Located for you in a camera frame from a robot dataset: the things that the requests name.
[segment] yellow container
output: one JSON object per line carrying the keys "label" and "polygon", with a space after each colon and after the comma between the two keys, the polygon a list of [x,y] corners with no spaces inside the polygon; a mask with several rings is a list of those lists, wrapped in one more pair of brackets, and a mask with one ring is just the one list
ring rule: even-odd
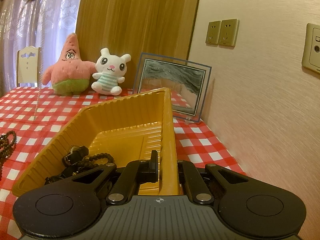
{"label": "yellow container", "polygon": [[83,108],[43,148],[13,185],[12,193],[21,196],[43,186],[46,177],[60,174],[65,169],[61,159],[72,145],[88,147],[89,156],[109,153],[117,167],[134,160],[148,160],[151,150],[157,150],[159,181],[142,184],[139,194],[178,195],[180,192],[171,96],[167,88]]}

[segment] white bunny plush toy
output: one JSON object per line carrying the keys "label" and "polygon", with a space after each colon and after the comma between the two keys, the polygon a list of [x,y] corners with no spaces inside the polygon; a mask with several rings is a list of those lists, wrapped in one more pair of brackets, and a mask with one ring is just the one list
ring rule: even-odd
{"label": "white bunny plush toy", "polygon": [[94,79],[97,79],[92,83],[92,89],[103,95],[118,96],[122,92],[118,84],[124,82],[124,74],[127,72],[126,63],[130,60],[129,54],[118,57],[110,55],[107,48],[102,49],[101,57],[96,63],[97,73],[92,75]]}

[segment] glass picture frame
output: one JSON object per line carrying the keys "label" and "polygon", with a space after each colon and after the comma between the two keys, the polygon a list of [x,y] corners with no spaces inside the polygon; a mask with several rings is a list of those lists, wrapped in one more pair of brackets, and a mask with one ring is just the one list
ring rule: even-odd
{"label": "glass picture frame", "polygon": [[133,93],[168,87],[171,90],[173,116],[200,122],[211,70],[204,64],[143,52]]}

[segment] sheer white curtain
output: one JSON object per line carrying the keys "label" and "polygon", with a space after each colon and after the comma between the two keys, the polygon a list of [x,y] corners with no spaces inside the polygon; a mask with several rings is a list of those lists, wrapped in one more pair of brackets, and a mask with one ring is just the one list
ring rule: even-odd
{"label": "sheer white curtain", "polygon": [[17,52],[42,47],[43,69],[55,63],[76,29],[80,0],[4,0],[0,8],[0,96],[16,87]]}

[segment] striped shirt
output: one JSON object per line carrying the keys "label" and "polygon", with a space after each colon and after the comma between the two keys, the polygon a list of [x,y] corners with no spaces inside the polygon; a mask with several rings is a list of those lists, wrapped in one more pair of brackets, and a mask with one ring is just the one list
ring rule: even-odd
{"label": "striped shirt", "polygon": [[118,86],[117,77],[107,73],[102,73],[98,82],[102,85],[102,90],[107,92],[110,92],[113,87]]}

